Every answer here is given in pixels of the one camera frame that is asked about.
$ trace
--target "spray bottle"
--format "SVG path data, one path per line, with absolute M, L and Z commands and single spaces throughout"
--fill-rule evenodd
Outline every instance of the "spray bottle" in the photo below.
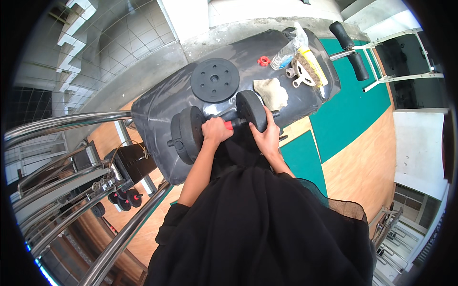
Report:
M 298 22 L 294 22 L 294 28 L 296 29 L 296 37 L 284 46 L 270 61 L 270 66 L 274 70 L 286 67 L 301 46 L 308 47 L 309 45 L 309 38 Z

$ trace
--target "chrome handrail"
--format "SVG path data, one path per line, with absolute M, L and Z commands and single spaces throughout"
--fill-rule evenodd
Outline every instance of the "chrome handrail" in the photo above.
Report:
M 105 276 L 108 274 L 113 264 L 115 264 L 116 259 L 121 255 L 131 241 L 131 238 L 135 236 L 143 223 L 149 218 L 170 186 L 169 182 L 165 182 L 159 186 L 158 192 L 143 205 L 99 255 L 97 260 L 95 260 L 91 268 L 81 279 L 78 286 L 98 286 L 103 282 Z
M 61 117 L 42 119 L 18 126 L 5 132 L 5 150 L 22 142 L 55 132 L 78 128 L 82 126 L 117 121 L 131 118 L 129 110 L 108 112 L 79 113 Z
M 38 200 L 39 198 L 43 197 L 44 195 L 46 194 L 49 194 L 50 192 L 54 191 L 55 189 L 58 189 L 66 184 L 68 184 L 69 182 L 73 181 L 73 180 L 76 180 L 78 178 L 80 178 L 81 176 L 84 176 L 86 174 L 89 174 L 91 172 L 94 172 L 95 170 L 98 170 L 98 169 L 102 169 L 104 168 L 104 164 L 101 162 L 97 165 L 94 165 L 94 166 L 90 166 L 84 170 L 81 170 L 79 172 L 76 172 L 76 173 L 73 173 L 72 175 L 68 176 L 68 177 L 65 177 L 65 178 L 62 178 L 60 180 L 57 180 L 49 185 L 46 185 L 42 188 L 39 188 L 38 190 L 36 190 L 35 192 L 33 192 L 32 194 L 29 194 L 25 197 L 23 197 L 22 199 L 19 199 L 17 201 L 15 201 L 13 203 L 13 210 L 14 212 L 18 212 L 20 211 L 21 209 L 23 209 L 25 206 L 27 206 L 28 204 Z
M 69 214 L 61 223 L 55 226 L 49 233 L 47 233 L 39 242 L 37 242 L 30 250 L 33 258 L 37 258 L 40 253 L 50 244 L 63 230 L 65 230 L 72 222 L 76 221 L 85 211 L 92 208 L 96 203 L 100 202 L 109 193 L 116 190 L 115 185 L 102 191 L 90 201 L 79 207 L 77 210 Z
M 33 181 L 36 177 L 38 177 L 41 173 L 43 173 L 44 171 L 48 170 L 49 168 L 51 168 L 52 166 L 56 165 L 57 163 L 59 163 L 60 161 L 63 161 L 65 159 L 68 159 L 70 158 L 71 156 L 85 150 L 87 148 L 87 142 L 86 141 L 82 141 L 78 147 L 73 150 L 72 152 L 70 153 L 67 153 L 67 154 L 64 154 L 62 156 L 60 156 L 59 158 L 57 158 L 56 160 L 54 161 L 51 161 L 47 164 L 45 164 L 44 166 L 42 166 L 41 168 L 37 169 L 36 171 L 34 171 L 33 173 L 31 173 L 30 175 L 28 175 L 27 177 L 25 177 L 24 179 L 20 180 L 19 183 L 17 184 L 17 191 L 19 193 L 19 197 L 22 198 L 22 193 L 23 193 L 23 187 L 26 186 L 28 183 L 30 183 L 31 181 Z

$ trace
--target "dumbbell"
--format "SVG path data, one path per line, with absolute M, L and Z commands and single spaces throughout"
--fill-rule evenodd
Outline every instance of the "dumbbell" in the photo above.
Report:
M 258 96 L 251 90 L 237 93 L 235 97 L 238 118 L 225 123 L 227 129 L 252 122 L 256 129 L 264 132 L 267 128 L 266 111 Z M 273 117 L 279 116 L 279 111 L 272 111 Z M 167 142 L 174 146 L 178 156 L 188 165 L 194 164 L 202 143 L 202 124 L 205 117 L 197 106 L 190 106 L 173 116 L 170 125 L 172 139 Z
M 272 116 L 274 118 L 280 116 L 280 111 L 279 110 L 273 110 L 271 112 L 272 112 Z M 234 130 L 234 128 L 237 128 L 239 126 L 245 125 L 247 123 L 248 122 L 247 122 L 247 120 L 245 118 L 236 118 L 236 119 L 233 119 L 231 121 L 226 121 L 224 123 L 224 126 L 226 127 L 226 129 Z

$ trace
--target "fingers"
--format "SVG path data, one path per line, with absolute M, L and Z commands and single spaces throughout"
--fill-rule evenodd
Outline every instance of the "fingers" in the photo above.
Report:
M 272 116 L 272 112 L 264 105 L 264 109 L 266 110 L 266 117 L 267 117 L 267 126 L 275 124 Z
M 256 137 L 256 136 L 258 136 L 260 134 L 260 132 L 258 131 L 258 129 L 256 129 L 256 126 L 253 123 L 250 122 L 248 125 L 249 125 L 250 130 L 253 133 L 254 137 Z

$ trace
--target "green mat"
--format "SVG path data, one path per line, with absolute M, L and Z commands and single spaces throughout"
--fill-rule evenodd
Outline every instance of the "green mat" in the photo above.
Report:
M 305 132 L 281 147 L 280 150 L 293 174 L 298 178 L 313 182 L 327 197 L 326 183 L 312 132 Z
M 329 54 L 342 51 L 336 39 L 320 41 Z M 355 41 L 355 44 L 364 45 L 366 42 Z M 364 53 L 361 53 L 361 57 L 370 78 L 358 81 L 348 59 L 334 61 L 341 90 L 323 104 L 316 114 L 310 116 L 323 163 L 353 142 L 390 106 L 388 90 L 384 83 L 378 84 L 368 92 L 362 91 L 363 87 L 370 85 L 375 79 Z

